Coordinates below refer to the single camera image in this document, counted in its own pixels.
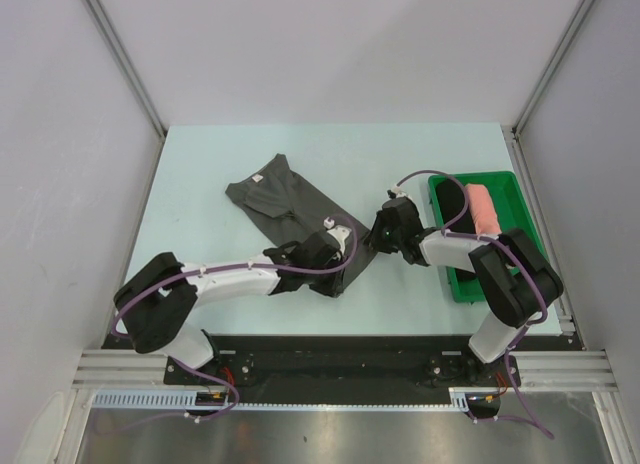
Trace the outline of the grey t shirt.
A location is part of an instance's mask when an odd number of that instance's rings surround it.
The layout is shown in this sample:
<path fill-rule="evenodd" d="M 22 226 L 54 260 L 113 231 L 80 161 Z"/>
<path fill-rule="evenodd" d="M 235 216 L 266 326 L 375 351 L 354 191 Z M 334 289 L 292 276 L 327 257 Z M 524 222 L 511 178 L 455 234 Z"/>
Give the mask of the grey t shirt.
<path fill-rule="evenodd" d="M 344 269 L 345 289 L 376 256 L 365 243 L 370 230 L 292 171 L 283 154 L 243 181 L 229 184 L 226 195 L 280 251 L 278 264 L 321 269 L 332 261 L 328 241 L 319 236 L 327 217 L 349 218 L 340 223 L 353 229 L 358 237 L 355 257 Z M 285 272 L 276 290 L 294 291 L 303 284 L 298 273 Z"/>

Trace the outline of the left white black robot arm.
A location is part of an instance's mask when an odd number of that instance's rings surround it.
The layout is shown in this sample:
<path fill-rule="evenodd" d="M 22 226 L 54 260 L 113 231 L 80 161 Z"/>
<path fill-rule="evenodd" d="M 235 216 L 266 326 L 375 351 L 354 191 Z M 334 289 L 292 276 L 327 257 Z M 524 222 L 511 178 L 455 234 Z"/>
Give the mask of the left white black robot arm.
<path fill-rule="evenodd" d="M 246 296 L 296 292 L 303 286 L 330 288 L 356 249 L 353 231 L 335 225 L 244 262 L 187 264 L 164 252 L 115 294 L 116 321 L 124 324 L 137 353 L 161 352 L 186 365 L 197 382 L 207 384 L 219 376 L 221 360 L 205 330 L 189 322 L 194 310 Z"/>

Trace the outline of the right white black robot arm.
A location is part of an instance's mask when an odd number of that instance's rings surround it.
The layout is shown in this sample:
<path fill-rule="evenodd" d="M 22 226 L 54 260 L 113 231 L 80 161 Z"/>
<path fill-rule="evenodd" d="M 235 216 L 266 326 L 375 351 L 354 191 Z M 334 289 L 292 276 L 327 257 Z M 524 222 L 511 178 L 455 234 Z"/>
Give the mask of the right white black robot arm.
<path fill-rule="evenodd" d="M 523 230 L 467 235 L 426 228 L 406 196 L 388 200 L 376 213 L 369 245 L 377 252 L 399 253 L 410 265 L 475 275 L 489 314 L 469 339 L 471 354 L 461 360 L 462 375 L 473 385 L 484 385 L 496 375 L 496 360 L 528 328 L 544 322 L 549 306 L 564 293 L 560 276 Z"/>

